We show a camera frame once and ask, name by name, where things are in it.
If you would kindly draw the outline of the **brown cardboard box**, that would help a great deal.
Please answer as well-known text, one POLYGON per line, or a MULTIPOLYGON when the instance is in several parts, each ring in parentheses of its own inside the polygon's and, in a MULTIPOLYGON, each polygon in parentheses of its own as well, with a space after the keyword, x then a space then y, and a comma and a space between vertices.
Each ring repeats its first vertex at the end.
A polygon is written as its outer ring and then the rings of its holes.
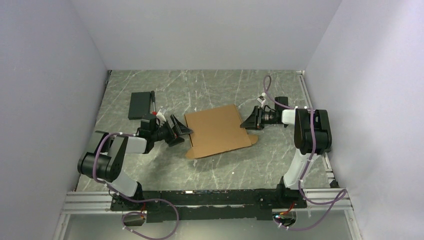
POLYGON ((251 147, 259 139, 240 127, 242 118, 234 104, 186 113, 184 119, 193 131, 185 154, 190 160, 251 147))

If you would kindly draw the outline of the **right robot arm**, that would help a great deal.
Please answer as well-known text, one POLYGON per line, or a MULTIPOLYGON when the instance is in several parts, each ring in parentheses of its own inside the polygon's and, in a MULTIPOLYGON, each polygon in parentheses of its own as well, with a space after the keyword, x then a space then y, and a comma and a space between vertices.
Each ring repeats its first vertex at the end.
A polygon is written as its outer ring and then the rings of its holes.
POLYGON ((289 207, 295 197, 304 197, 303 180, 317 158, 330 151, 332 133, 328 111, 308 108, 290 108, 288 97, 274 98, 274 108, 256 105, 248 118, 240 124, 246 130, 262 130, 265 125, 294 126, 293 142, 296 148, 288 171, 282 177, 282 190, 275 194, 276 203, 289 207))

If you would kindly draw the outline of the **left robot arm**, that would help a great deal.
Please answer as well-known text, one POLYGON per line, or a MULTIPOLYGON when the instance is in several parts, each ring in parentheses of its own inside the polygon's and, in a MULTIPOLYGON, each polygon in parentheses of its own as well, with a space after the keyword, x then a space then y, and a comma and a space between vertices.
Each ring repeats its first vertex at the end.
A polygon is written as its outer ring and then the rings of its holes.
POLYGON ((161 113, 144 115, 136 133, 95 131, 85 152, 81 155, 79 174, 105 185, 124 198, 131 210, 144 203, 142 185, 129 177, 123 168, 126 154, 148 154, 156 142, 164 141, 169 147, 183 143, 184 135, 193 130, 181 123, 174 115, 167 120, 161 113))

